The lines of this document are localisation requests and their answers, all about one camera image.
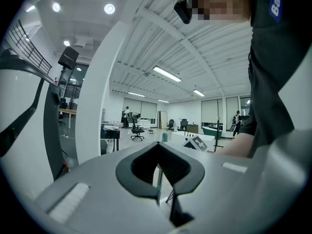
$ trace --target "blue patch with white text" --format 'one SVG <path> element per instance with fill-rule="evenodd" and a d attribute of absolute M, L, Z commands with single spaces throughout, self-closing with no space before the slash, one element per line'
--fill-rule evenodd
<path fill-rule="evenodd" d="M 279 22 L 281 20 L 282 12 L 283 0 L 270 0 L 269 13 L 276 22 Z"/>

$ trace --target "black speaker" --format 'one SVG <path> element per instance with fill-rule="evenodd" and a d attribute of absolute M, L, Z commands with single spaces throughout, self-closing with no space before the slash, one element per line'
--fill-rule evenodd
<path fill-rule="evenodd" d="M 60 56 L 58 63 L 70 70 L 75 67 L 79 53 L 71 47 L 66 47 Z"/>

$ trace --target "white cross symbol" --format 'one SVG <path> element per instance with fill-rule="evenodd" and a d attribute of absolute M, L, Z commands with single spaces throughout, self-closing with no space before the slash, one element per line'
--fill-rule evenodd
<path fill-rule="evenodd" d="M 198 139 L 195 140 L 195 142 L 198 143 L 198 146 L 199 146 L 199 147 L 204 147 L 204 146 L 205 146 L 205 144 L 204 144 L 203 142 L 199 142 Z"/>

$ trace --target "table leg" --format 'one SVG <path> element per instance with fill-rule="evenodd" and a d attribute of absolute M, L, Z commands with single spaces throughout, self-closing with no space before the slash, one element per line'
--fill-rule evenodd
<path fill-rule="evenodd" d="M 72 114 L 69 113 L 69 118 L 68 118 L 68 129 L 70 129 L 70 121 L 72 119 Z"/>

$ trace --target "chair base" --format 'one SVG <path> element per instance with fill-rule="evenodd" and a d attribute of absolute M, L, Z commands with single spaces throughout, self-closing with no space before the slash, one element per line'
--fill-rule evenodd
<path fill-rule="evenodd" d="M 135 138 L 139 138 L 141 141 L 143 141 L 142 138 L 144 138 L 143 136 L 139 136 L 139 135 L 134 135 L 134 136 L 131 136 L 131 138 L 133 138 L 132 140 L 134 140 Z"/>

